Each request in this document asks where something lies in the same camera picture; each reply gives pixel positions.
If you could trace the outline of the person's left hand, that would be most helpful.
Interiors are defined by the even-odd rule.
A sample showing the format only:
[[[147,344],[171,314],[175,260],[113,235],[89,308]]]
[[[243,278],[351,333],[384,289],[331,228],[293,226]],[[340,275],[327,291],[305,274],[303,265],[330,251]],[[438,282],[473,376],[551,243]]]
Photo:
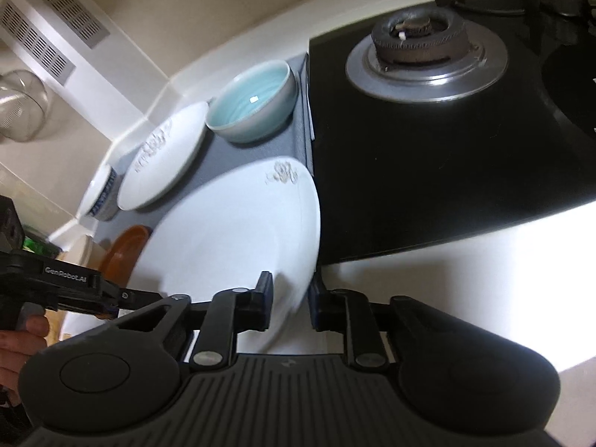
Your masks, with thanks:
[[[0,380],[11,407],[20,404],[18,382],[21,369],[37,352],[47,347],[50,323],[40,315],[30,316],[20,331],[2,331],[0,344]]]

